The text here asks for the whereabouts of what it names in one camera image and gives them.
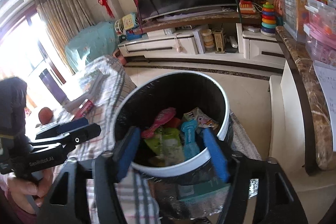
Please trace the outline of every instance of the white rim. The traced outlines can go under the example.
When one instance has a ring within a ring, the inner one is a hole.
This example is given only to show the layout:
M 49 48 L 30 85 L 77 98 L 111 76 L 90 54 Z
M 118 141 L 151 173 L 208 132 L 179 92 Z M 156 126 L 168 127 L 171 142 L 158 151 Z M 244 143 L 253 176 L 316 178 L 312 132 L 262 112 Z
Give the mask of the white rim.
M 146 82 L 145 84 L 137 87 L 135 90 L 133 90 L 130 94 L 127 95 L 127 97 L 121 102 L 120 106 L 118 107 L 117 111 L 114 114 L 114 117 L 112 119 L 112 130 L 114 131 L 114 125 L 117 120 L 117 117 L 120 113 L 120 110 L 123 108 L 123 106 L 126 104 L 126 102 L 129 100 L 130 97 L 134 95 L 139 89 L 144 87 L 145 85 L 149 84 L 150 82 L 160 79 L 162 77 L 168 76 L 168 75 L 174 75 L 178 73 L 190 73 L 190 74 L 195 74 L 195 75 L 201 75 L 205 78 L 208 78 L 211 80 L 216 86 L 220 89 L 222 92 L 222 95 L 224 97 L 225 101 L 225 116 L 224 116 L 224 121 L 223 124 L 217 134 L 218 138 L 220 140 L 224 140 L 227 130 L 228 130 L 228 125 L 229 125 L 229 112 L 230 112 L 230 107 L 229 107 L 229 101 L 227 98 L 227 95 L 221 85 L 212 77 L 205 75 L 204 73 L 200 73 L 197 71 L 175 71 L 175 72 L 169 72 L 164 75 L 160 75 L 158 77 L 155 77 L 154 79 L 151 79 L 150 81 Z M 210 154 L 208 151 L 208 148 L 205 148 L 202 152 L 200 152 L 198 155 L 195 157 L 186 160 L 180 164 L 172 165 L 172 166 L 167 166 L 167 167 L 148 167 L 144 165 L 139 165 L 134 162 L 131 163 L 131 166 L 141 172 L 144 172 L 148 175 L 156 176 L 156 177 L 175 177 L 179 175 L 186 174 L 192 170 L 195 170 L 196 168 L 200 167 L 204 163 L 206 163 L 210 159 Z

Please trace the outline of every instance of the curtain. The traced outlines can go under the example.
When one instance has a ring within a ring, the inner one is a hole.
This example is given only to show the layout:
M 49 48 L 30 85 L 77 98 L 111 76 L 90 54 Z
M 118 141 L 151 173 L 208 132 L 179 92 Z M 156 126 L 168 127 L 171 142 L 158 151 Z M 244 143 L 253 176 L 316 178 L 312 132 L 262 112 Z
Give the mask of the curtain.
M 59 57 L 72 74 L 64 47 L 82 29 L 94 25 L 85 0 L 34 0 Z

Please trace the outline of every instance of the marble countertop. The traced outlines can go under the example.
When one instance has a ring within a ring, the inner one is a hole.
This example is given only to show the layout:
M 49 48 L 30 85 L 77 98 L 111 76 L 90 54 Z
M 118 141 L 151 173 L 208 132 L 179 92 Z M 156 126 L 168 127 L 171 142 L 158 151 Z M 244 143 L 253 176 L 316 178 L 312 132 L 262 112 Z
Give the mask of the marble countertop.
M 336 153 L 333 152 L 333 135 L 330 116 L 320 82 L 317 79 L 305 44 L 298 43 L 288 31 L 277 26 L 276 30 L 291 54 L 302 77 L 310 104 L 315 132 L 316 162 L 321 170 L 336 168 Z

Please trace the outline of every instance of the plastic storage box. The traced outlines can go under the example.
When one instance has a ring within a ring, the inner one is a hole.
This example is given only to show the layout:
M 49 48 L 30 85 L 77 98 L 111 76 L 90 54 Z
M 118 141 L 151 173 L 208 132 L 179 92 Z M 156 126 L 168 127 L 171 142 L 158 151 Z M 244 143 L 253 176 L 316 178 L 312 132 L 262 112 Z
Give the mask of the plastic storage box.
M 336 40 L 320 32 L 310 24 L 304 25 L 308 34 L 306 49 L 312 60 L 321 61 L 336 69 Z
M 336 39 L 336 10 L 317 0 L 307 0 L 309 23 L 321 33 Z
M 297 9 L 296 0 L 281 0 L 283 26 L 298 42 L 304 43 L 305 37 L 297 32 Z

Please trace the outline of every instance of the window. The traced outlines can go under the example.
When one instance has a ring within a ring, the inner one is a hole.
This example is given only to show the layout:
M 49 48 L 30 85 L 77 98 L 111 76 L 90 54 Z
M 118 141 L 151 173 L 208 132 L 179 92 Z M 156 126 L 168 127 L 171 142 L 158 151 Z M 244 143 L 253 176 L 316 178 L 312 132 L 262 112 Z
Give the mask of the window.
M 55 97 L 42 82 L 40 75 L 48 70 L 60 87 L 71 73 L 53 47 L 45 24 L 39 15 L 25 15 L 0 45 L 0 71 L 3 77 L 18 76 L 27 82 L 27 106 L 59 106 Z

